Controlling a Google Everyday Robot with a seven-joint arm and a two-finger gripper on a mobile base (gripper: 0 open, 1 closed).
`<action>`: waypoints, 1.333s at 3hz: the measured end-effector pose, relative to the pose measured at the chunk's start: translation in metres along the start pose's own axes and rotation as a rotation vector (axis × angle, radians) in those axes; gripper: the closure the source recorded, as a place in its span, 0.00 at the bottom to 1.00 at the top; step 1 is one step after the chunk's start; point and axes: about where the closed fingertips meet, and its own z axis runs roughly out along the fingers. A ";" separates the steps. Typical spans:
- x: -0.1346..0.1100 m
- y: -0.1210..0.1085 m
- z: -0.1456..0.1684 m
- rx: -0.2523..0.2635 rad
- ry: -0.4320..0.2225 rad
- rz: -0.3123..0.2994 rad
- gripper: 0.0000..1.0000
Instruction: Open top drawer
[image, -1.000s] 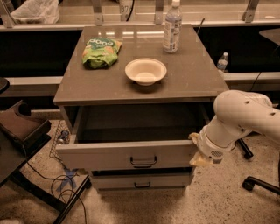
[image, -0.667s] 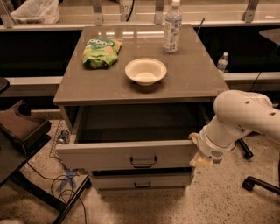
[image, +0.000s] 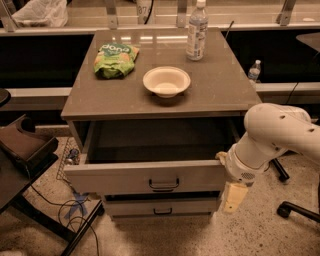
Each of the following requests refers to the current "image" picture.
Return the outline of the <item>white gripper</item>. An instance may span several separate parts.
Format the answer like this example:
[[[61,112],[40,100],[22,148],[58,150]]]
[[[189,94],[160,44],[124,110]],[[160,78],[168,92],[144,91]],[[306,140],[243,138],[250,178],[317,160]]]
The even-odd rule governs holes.
[[[269,164],[265,163],[258,169],[244,164],[236,155],[235,145],[227,152],[218,152],[215,158],[225,167],[228,176],[233,181],[226,183],[223,206],[225,212],[233,213],[246,197],[247,186],[252,186],[256,177],[269,168]]]

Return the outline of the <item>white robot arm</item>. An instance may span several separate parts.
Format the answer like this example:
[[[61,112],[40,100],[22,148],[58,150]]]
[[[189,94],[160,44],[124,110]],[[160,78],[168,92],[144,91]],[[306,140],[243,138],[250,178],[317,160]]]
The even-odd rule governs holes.
[[[320,163],[320,127],[298,107],[261,103],[244,117],[245,133],[227,152],[219,152],[228,173],[223,210],[233,213],[245,198],[255,178],[271,160],[288,150]]]

